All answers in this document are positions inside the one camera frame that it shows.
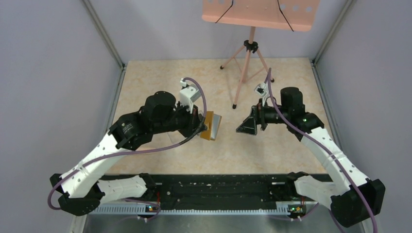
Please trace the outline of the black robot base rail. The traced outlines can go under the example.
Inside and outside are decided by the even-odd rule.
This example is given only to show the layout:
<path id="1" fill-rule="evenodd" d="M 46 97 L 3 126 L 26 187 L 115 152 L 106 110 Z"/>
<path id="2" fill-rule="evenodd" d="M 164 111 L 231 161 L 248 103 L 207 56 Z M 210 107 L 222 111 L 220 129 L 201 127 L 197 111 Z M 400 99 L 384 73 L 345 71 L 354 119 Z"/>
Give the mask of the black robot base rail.
<path id="1" fill-rule="evenodd" d="M 188 175 L 152 174 L 156 187 L 139 200 L 162 210 L 274 210 L 281 202 L 299 201 L 289 184 L 304 172 L 289 174 Z"/>

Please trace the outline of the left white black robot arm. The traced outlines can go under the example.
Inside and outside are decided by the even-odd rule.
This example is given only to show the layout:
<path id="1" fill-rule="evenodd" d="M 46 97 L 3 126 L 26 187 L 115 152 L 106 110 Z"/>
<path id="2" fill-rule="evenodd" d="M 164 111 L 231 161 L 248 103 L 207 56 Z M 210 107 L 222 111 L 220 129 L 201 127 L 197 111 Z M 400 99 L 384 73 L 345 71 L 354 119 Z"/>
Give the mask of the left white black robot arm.
<path id="1" fill-rule="evenodd" d="M 75 216 L 84 216 L 100 205 L 115 200 L 154 198 L 156 183 L 148 173 L 126 178 L 105 179 L 105 173 L 127 155 L 151 153 L 140 147 L 151 142 L 154 135 L 178 132 L 183 140 L 161 147 L 167 151 L 179 147 L 206 130 L 205 117 L 195 105 L 197 98 L 204 98 L 202 90 L 184 87 L 179 99 L 166 91 L 158 91 L 146 99 L 136 112 L 122 115 L 105 133 L 97 146 L 70 171 L 53 174 L 49 196 L 60 193 L 58 205 L 48 201 L 51 209 Z"/>

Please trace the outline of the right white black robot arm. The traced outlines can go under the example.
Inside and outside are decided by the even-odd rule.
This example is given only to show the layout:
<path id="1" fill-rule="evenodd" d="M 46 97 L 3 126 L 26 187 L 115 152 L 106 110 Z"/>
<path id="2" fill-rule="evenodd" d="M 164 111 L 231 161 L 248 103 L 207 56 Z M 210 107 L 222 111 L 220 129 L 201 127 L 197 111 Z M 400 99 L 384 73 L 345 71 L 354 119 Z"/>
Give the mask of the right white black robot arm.
<path id="1" fill-rule="evenodd" d="M 256 135 L 269 124 L 285 124 L 289 132 L 306 146 L 321 163 L 332 184 L 304 173 L 290 173 L 285 194 L 291 200 L 307 197 L 326 207 L 334 221 L 351 227 L 367 219 L 372 231 L 378 232 L 376 216 L 380 213 L 385 185 L 372 180 L 360 171 L 337 146 L 316 114 L 307 112 L 302 92 L 296 87 L 281 90 L 281 103 L 277 104 L 268 85 L 255 88 L 260 98 L 251 107 L 250 115 L 237 128 L 238 133 Z"/>

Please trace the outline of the orange leather card holder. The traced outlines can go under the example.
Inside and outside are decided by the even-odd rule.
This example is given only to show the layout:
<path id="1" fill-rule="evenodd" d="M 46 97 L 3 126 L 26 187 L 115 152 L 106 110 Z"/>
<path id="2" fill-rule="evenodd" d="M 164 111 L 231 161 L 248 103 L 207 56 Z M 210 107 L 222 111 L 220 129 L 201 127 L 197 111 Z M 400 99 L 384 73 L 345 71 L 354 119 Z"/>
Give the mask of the orange leather card holder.
<path id="1" fill-rule="evenodd" d="M 200 138 L 215 141 L 217 139 L 221 121 L 221 115 L 215 114 L 213 111 L 207 111 L 205 119 L 206 130 L 200 133 Z"/>

